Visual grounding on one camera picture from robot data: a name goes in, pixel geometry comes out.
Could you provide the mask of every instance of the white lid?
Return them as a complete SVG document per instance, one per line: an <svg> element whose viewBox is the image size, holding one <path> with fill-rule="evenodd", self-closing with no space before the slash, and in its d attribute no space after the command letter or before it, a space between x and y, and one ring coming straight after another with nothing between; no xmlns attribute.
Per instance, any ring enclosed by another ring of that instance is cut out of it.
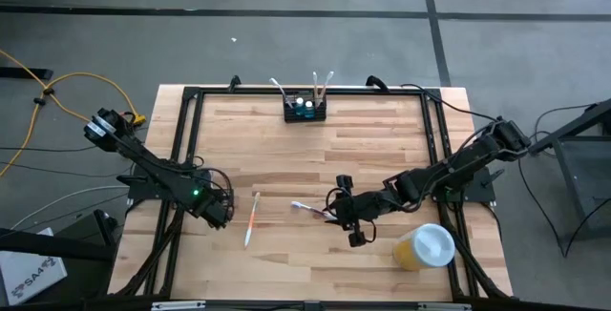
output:
<svg viewBox="0 0 611 311"><path fill-rule="evenodd" d="M413 252L429 267L443 267L454 257L452 235L437 224L424 224L412 236Z"/></svg>

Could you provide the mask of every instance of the yellow cup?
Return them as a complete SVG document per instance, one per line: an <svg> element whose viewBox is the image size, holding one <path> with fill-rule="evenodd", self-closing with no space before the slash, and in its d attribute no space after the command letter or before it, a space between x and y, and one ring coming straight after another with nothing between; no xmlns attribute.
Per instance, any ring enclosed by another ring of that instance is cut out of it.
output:
<svg viewBox="0 0 611 311"><path fill-rule="evenodd" d="M410 271L443 267L450 263L454 253L452 235L437 224L424 224L408 232L392 248L394 260Z"/></svg>

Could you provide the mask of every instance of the gray floor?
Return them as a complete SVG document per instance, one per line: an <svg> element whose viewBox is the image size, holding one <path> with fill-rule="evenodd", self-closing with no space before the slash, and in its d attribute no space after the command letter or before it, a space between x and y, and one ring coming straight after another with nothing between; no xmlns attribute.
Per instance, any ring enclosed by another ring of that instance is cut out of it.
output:
<svg viewBox="0 0 611 311"><path fill-rule="evenodd" d="M424 0L0 0L31 4L78 4L261 10L426 10ZM435 0L440 11L608 13L610 0ZM468 22L440 23L453 86L468 89L473 109L502 114L527 133L542 112L608 98L611 85L611 28L608 23ZM364 83L376 74L389 84L438 86L427 20L95 17L0 14L0 48L32 67L55 75L101 73L117 81L147 115L161 83L245 83L273 75L285 83L308 82L313 70L335 71L333 82ZM0 58L0 63L7 63ZM99 107L125 109L110 87L80 78L62 82L59 98L93 114ZM19 145L27 131L32 98L29 81L0 81L2 144ZM553 130L579 114L550 115ZM477 125L483 122L475 120ZM44 107L32 147L88 146L80 120ZM10 159L3 151L0 159ZM74 154L25 153L19 163L87 174L111 174L129 163L91 150ZM527 195L515 164L497 163L506 173L495 183L497 212L516 296L527 301L608 307L611 240L580 241L563 259L552 232ZM528 158L524 171L562 234L579 223L567 198L558 165ZM51 175L12 168L0 179L0 226L69 192L117 184L113 178ZM41 214L38 221L84 207L120 190L75 198ZM104 205L122 219L124 200ZM51 223L55 231L74 217ZM32 226L32 222L23 226Z"/></svg>

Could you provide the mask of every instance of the wooden table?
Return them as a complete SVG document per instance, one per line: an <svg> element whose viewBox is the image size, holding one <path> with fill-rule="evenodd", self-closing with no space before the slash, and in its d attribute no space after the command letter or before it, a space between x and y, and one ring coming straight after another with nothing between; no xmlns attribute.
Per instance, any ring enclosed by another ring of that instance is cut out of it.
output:
<svg viewBox="0 0 611 311"><path fill-rule="evenodd" d="M181 85L159 86L146 146L169 157L178 120ZM441 89L444 100L469 109L462 88ZM227 172L235 188L236 213L215 231L188 215L180 238L172 298L324 301L449 301L446 268L406 272L391 257L393 242L427 222L438 222L427 200L414 214L376 220L377 240L350 248L348 233L323 223L297 200L323 208L335 176L352 175L354 193L382 188L382 180L429 165L417 97L334 95L327 121L287 125L277 95L207 95L197 155ZM468 114L445 108L452 147L474 130ZM433 124L437 121L432 111ZM191 124L187 119L185 133ZM183 151L186 147L185 136ZM244 235L256 192L261 193L250 244ZM109 292L121 288L151 251L159 202L145 201L129 214L118 248ZM475 257L511 294L495 220L479 204L466 204L465 217ZM371 228L366 235L371 236ZM456 264L467 290L464 264ZM159 269L158 286L164 269Z"/></svg>

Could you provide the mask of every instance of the pen holder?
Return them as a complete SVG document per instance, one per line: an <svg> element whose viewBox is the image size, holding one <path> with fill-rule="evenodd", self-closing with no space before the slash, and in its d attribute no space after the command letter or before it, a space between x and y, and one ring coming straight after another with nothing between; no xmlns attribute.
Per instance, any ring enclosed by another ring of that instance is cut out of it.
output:
<svg viewBox="0 0 611 311"><path fill-rule="evenodd" d="M304 103L302 106L297 105L297 99L302 98ZM286 100L290 101L293 108L290 108L287 102L283 102L284 107L284 122L308 122L308 121L325 121L327 119L327 96L323 96L321 103L316 107L314 100L314 92L296 92L286 95ZM306 107L307 101L314 105L313 112Z"/></svg>

